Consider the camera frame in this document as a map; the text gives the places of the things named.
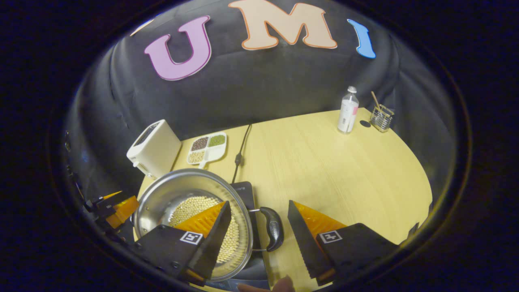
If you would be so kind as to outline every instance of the white plastic tray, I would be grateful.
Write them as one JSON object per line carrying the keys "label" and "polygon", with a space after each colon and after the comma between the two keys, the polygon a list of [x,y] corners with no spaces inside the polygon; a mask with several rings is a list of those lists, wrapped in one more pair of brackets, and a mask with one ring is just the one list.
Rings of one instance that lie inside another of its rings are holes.
{"label": "white plastic tray", "polygon": [[[209,147],[209,143],[211,142],[211,138],[214,137],[214,136],[218,136],[218,135],[222,135],[222,136],[225,137],[224,143],[220,144],[220,145]],[[199,139],[203,139],[205,137],[208,138],[207,139],[207,143],[206,143],[206,147],[202,148],[202,149],[199,149],[199,150],[192,151],[191,149],[193,148],[193,144],[196,141],[198,141]],[[215,161],[215,160],[218,160],[218,159],[222,158],[222,156],[224,156],[224,154],[225,154],[225,149],[226,148],[227,148],[227,134],[225,134],[224,132],[217,132],[217,133],[212,133],[212,134],[209,134],[209,135],[205,135],[205,136],[202,136],[202,137],[196,139],[195,141],[193,141],[193,143],[189,147],[189,153],[187,154],[186,161],[187,161],[188,164],[191,164],[191,165],[198,164],[198,168],[204,168],[204,166],[206,165],[207,162]],[[189,156],[191,155],[191,153],[197,153],[197,152],[203,152],[203,151],[205,151],[205,154],[204,154],[203,159],[201,161],[189,162]]]}

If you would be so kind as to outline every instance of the chopstick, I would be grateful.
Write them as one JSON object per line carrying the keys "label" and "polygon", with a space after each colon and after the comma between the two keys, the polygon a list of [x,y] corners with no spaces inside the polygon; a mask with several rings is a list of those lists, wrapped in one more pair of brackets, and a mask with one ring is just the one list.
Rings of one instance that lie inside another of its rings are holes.
{"label": "chopstick", "polygon": [[378,110],[382,111],[380,109],[380,104],[378,104],[378,100],[377,100],[377,97],[375,96],[375,93],[373,91],[371,91],[371,95],[373,95],[373,99],[375,100],[375,103],[377,104],[377,108]]}

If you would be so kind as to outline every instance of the pink letter u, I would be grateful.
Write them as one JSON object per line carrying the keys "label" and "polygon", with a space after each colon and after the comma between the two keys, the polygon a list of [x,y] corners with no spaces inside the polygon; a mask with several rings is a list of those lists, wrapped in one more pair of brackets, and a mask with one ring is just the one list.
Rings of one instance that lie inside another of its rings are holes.
{"label": "pink letter u", "polygon": [[166,43],[171,35],[161,36],[152,42],[144,50],[149,55],[153,67],[160,77],[166,80],[180,80],[200,71],[211,58],[211,44],[207,38],[206,27],[210,17],[202,16],[194,19],[179,28],[179,32],[185,32],[191,43],[193,54],[183,63],[175,63],[171,58]]}

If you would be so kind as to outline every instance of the metal utensil holder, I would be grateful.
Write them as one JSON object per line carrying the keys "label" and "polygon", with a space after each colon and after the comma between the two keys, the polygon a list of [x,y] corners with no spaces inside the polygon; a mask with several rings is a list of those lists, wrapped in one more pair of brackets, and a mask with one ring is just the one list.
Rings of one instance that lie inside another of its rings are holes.
{"label": "metal utensil holder", "polygon": [[394,113],[387,107],[380,105],[380,109],[375,107],[371,113],[370,122],[380,132],[387,132],[391,127]]}

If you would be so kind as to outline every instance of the white appliance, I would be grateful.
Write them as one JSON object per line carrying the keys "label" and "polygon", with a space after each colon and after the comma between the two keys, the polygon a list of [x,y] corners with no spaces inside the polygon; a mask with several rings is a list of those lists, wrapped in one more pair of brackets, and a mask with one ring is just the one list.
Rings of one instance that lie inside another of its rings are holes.
{"label": "white appliance", "polygon": [[181,142],[166,120],[149,125],[126,153],[133,167],[158,179],[170,172],[179,153]]}

